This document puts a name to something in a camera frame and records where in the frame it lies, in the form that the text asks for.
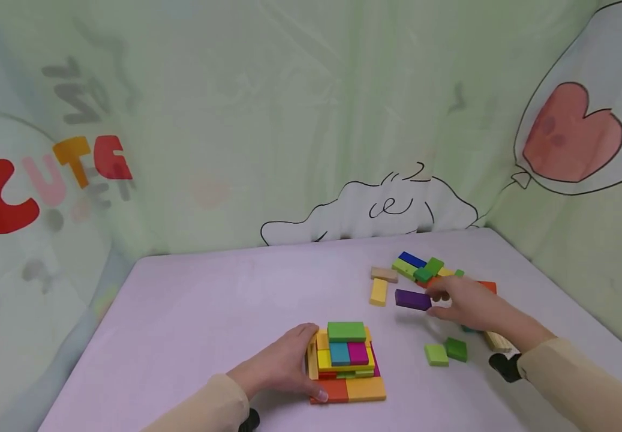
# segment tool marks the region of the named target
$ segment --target green block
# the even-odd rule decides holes
[[[428,264],[426,264],[425,269],[427,269],[431,274],[438,274],[441,268],[443,268],[443,261],[437,259],[435,256],[432,259],[428,260]]]
[[[444,342],[444,349],[446,349],[449,358],[467,362],[467,343],[465,341],[448,337],[447,341]]]
[[[432,367],[447,367],[450,360],[447,359],[447,352],[442,345],[425,345],[423,350],[426,353],[428,364]]]
[[[419,282],[428,282],[433,277],[433,273],[430,273],[425,267],[417,269],[414,272],[414,278]]]
[[[410,281],[415,281],[414,272],[416,272],[417,268],[413,265],[407,263],[406,261],[402,261],[401,259],[396,259],[392,263],[392,269],[396,270],[397,273],[401,274],[403,277],[409,279]]]
[[[327,337],[330,342],[364,342],[366,330],[362,322],[329,322]]]

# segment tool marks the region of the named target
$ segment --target lavender table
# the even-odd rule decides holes
[[[371,265],[438,256],[569,337],[622,380],[622,343],[489,229],[417,233],[139,260],[41,432],[139,431],[297,323],[364,321],[387,401],[310,406],[257,396],[260,431],[574,431],[526,382],[508,385],[478,335],[416,310],[368,303]],[[420,290],[401,278],[398,287]],[[470,360],[432,368],[424,344],[462,338]]]

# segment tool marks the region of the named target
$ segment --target balloon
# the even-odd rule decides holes
[[[523,187],[580,195],[622,182],[622,2],[599,10],[543,78],[515,158]]]

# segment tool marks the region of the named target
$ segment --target beige sleeve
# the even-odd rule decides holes
[[[248,397],[225,374],[155,420],[143,432],[237,432],[248,417]]]
[[[579,430],[622,431],[622,383],[568,340],[544,342],[521,356],[517,368]]]

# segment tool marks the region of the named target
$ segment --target purple block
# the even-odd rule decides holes
[[[373,376],[380,376],[380,369],[378,369],[378,358],[375,356],[375,351],[373,351],[373,342],[371,342],[371,354],[373,354],[373,363],[375,363],[375,368],[373,369]]]
[[[350,364],[368,364],[368,353],[364,342],[347,342],[350,349]]]
[[[419,292],[395,290],[395,303],[403,308],[428,310],[431,306],[431,298]]]

